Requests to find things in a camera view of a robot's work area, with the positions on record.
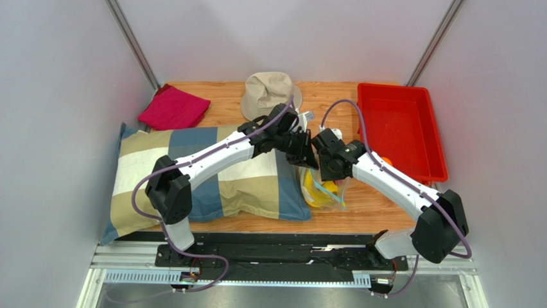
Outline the clear zip top bag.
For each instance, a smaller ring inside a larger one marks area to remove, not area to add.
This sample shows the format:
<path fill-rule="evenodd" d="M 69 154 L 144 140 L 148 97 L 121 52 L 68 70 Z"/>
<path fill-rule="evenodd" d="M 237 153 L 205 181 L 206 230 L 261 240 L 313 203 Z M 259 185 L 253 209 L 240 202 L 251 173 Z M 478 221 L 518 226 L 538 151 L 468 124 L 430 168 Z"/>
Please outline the clear zip top bag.
<path fill-rule="evenodd" d="M 335 181 L 322 181 L 320 171 L 298 167 L 300 190 L 305 202 L 311 208 L 322 210 L 345 210 L 345 192 L 349 178 Z"/>

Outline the fake banana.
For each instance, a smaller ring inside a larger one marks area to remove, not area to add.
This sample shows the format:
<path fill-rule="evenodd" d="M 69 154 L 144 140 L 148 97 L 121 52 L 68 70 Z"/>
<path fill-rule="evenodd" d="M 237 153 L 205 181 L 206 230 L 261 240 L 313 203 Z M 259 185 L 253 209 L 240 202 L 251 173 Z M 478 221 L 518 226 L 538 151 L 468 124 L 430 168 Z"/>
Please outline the fake banana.
<path fill-rule="evenodd" d="M 314 169 L 303 169 L 300 172 L 300 189 L 306 203 L 314 208 L 341 205 L 336 182 L 322 182 L 317 175 Z"/>

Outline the fake orange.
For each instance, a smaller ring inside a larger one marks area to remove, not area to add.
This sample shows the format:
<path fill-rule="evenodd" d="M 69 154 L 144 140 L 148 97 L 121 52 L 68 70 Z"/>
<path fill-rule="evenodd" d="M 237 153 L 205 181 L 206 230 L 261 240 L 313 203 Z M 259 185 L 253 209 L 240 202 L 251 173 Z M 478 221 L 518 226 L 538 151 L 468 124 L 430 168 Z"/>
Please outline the fake orange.
<path fill-rule="evenodd" d="M 389 158 L 387 158 L 387 157 L 381 157 L 381 159 L 382 159 L 385 163 L 387 163 L 389 166 L 393 166 L 393 163 L 392 163 L 392 161 L 391 161 Z"/>

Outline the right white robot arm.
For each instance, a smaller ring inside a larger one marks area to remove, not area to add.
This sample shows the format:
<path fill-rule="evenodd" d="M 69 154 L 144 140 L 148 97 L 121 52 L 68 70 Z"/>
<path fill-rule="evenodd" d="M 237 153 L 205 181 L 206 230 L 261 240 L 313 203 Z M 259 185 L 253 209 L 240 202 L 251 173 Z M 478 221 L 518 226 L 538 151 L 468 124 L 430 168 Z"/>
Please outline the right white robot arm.
<path fill-rule="evenodd" d="M 353 140 L 345 144 L 326 128 L 311 140 L 318 154 L 323 181 L 353 178 L 363 182 L 402 208 L 416 223 L 399 231 L 382 231 L 367 248 L 378 259 L 403 255 L 420 255 L 439 264 L 465 240 L 469 227 L 459 194 L 439 192 L 420 184 L 387 164 L 364 143 Z"/>

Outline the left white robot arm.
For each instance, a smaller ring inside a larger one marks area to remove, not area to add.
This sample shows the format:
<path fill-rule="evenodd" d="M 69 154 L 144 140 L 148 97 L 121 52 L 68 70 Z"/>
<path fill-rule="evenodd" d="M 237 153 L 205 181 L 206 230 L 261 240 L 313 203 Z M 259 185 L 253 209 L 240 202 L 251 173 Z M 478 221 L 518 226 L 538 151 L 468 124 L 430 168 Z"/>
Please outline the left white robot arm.
<path fill-rule="evenodd" d="M 281 103 L 269 115 L 240 125 L 234 132 L 208 148 L 175 160 L 167 155 L 157 159 L 152 173 L 140 181 L 156 211 L 154 216 L 173 252 L 198 258 L 187 252 L 195 243 L 188 216 L 193 207 L 192 192 L 210 177 L 240 162 L 272 150 L 285 154 L 289 164 L 318 167 L 307 128 L 314 119 L 310 111 L 300 113 L 290 103 Z"/>

